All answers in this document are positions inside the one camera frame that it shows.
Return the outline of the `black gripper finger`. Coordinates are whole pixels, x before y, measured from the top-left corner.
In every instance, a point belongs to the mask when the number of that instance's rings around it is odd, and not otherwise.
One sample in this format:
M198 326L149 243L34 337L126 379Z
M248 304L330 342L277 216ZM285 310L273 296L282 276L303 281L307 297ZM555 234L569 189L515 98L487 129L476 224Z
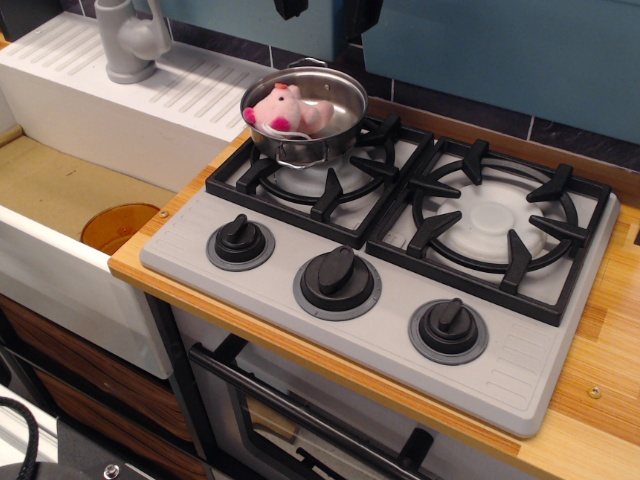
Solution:
M307 0L274 0L274 6L283 20L290 20L307 10Z
M358 40L379 22L383 0L344 0L342 6L341 37Z

